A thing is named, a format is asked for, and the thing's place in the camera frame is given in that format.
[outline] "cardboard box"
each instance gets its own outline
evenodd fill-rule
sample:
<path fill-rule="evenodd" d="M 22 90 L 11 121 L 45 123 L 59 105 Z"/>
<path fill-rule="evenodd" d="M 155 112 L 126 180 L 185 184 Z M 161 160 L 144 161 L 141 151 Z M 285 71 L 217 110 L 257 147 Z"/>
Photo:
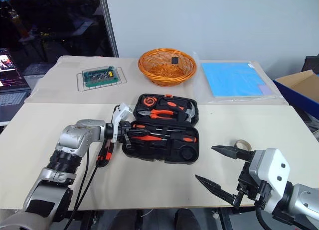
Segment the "cardboard box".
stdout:
<path fill-rule="evenodd" d="M 274 83 L 290 105 L 319 119 L 319 76 L 312 70 L 277 78 Z"/>

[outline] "laptop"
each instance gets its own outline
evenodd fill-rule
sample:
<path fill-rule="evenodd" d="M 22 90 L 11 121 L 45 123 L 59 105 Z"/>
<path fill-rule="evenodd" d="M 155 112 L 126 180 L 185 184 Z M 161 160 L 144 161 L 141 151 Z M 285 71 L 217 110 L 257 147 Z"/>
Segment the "laptop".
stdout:
<path fill-rule="evenodd" d="M 0 48 L 0 126 L 11 121 L 30 92 L 31 88 L 14 65 L 9 51 Z"/>

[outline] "pliers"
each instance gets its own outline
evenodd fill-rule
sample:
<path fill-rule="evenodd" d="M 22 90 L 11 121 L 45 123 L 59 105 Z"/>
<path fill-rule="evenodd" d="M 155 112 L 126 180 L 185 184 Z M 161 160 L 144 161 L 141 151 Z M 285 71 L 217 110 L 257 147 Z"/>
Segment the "pliers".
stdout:
<path fill-rule="evenodd" d="M 159 114 L 167 114 L 167 115 L 173 115 L 174 112 L 168 111 L 168 110 L 151 110 L 151 111 L 141 111 L 139 112 L 140 115 L 149 115 L 152 119 L 156 118 L 162 118 L 162 119 L 172 119 L 172 117 L 163 117 L 159 116 Z"/>

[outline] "tool kit case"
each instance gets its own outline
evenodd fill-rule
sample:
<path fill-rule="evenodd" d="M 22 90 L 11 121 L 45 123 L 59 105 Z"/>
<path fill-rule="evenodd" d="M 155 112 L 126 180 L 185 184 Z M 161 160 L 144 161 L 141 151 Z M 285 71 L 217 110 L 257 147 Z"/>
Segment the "tool kit case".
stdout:
<path fill-rule="evenodd" d="M 192 164 L 199 156 L 199 135 L 196 101 L 172 95 L 143 94 L 133 112 L 135 130 L 149 135 L 129 136 L 131 147 L 122 145 L 128 157 L 143 160 L 164 160 L 165 163 Z"/>

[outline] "wicker basket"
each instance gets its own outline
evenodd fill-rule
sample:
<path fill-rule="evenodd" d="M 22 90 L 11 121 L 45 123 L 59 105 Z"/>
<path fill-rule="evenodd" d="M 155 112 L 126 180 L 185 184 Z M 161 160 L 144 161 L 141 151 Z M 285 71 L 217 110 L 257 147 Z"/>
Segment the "wicker basket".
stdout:
<path fill-rule="evenodd" d="M 138 65 L 140 71 L 159 86 L 178 85 L 196 72 L 194 59 L 173 48 L 148 51 L 139 58 Z"/>

